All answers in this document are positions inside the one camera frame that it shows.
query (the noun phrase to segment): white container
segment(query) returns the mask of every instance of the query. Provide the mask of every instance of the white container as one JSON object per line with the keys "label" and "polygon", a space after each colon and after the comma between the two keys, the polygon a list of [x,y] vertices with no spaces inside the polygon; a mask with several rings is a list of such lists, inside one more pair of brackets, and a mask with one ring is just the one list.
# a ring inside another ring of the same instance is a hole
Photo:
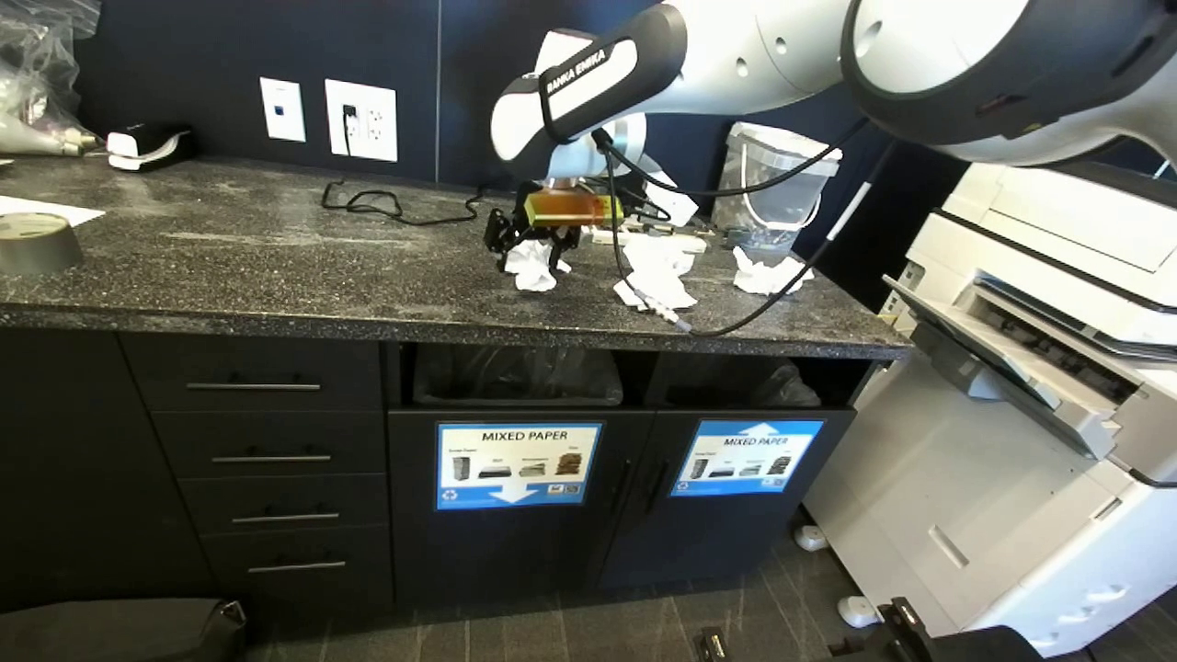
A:
{"label": "white container", "polygon": [[[771,180],[804,158],[815,158],[819,152],[826,152],[826,142],[771,126],[737,122],[727,131],[721,189],[727,190]],[[775,189],[721,195],[712,203],[712,223],[748,259],[775,266],[790,254],[800,232],[815,216],[819,190],[840,165],[841,152],[830,152]]]}

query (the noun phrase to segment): printer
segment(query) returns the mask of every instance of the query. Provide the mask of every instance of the printer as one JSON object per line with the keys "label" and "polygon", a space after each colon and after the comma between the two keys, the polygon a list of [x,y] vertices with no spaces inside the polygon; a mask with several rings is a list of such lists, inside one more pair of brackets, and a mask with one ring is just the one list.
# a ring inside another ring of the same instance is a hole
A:
{"label": "printer", "polygon": [[1053,657],[1175,587],[1175,185],[970,165],[890,292],[917,353],[804,498],[864,598]]}

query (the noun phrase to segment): drawer handle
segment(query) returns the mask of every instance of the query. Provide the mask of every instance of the drawer handle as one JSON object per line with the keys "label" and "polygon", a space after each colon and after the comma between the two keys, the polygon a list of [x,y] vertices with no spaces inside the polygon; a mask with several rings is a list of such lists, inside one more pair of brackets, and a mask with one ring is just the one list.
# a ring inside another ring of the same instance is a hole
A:
{"label": "drawer handle", "polygon": [[245,572],[330,572],[330,570],[345,570],[345,558],[245,566]]}
{"label": "drawer handle", "polygon": [[334,463],[330,452],[299,452],[299,455],[212,455],[221,467],[239,467],[239,463]]}
{"label": "drawer handle", "polygon": [[337,522],[337,511],[234,516],[231,525]]}
{"label": "drawer handle", "polygon": [[321,395],[323,384],[189,384],[200,395]]}

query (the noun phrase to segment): plastic bag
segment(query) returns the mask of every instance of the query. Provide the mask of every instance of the plastic bag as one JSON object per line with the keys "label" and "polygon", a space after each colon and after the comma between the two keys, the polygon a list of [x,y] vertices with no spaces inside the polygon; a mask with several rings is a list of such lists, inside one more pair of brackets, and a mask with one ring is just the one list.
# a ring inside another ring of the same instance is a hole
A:
{"label": "plastic bag", "polygon": [[424,346],[416,360],[418,404],[622,404],[608,353],[559,346]]}
{"label": "plastic bag", "polygon": [[[804,158],[815,158],[824,148],[826,142],[815,142],[801,131],[737,122],[727,131],[721,189],[727,190],[771,180],[801,165]],[[712,223],[748,259],[781,266],[782,259],[790,259],[800,232],[819,213],[819,190],[840,171],[840,165],[841,152],[830,152],[775,189],[726,195],[712,203]]]}
{"label": "plastic bag", "polygon": [[81,154],[75,39],[101,24],[101,0],[0,0],[0,154]]}
{"label": "plastic bag", "polygon": [[667,404],[684,407],[819,407],[815,388],[801,377],[793,360],[771,355],[667,355]]}

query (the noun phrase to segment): sign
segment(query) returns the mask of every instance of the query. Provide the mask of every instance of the sign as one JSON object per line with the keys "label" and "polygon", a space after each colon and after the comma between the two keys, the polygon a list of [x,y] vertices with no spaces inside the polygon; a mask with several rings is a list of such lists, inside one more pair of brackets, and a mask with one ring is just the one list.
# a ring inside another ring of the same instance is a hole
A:
{"label": "sign", "polygon": [[443,422],[438,511],[578,507],[601,422]]}
{"label": "sign", "polygon": [[701,420],[671,498],[782,491],[819,420]]}

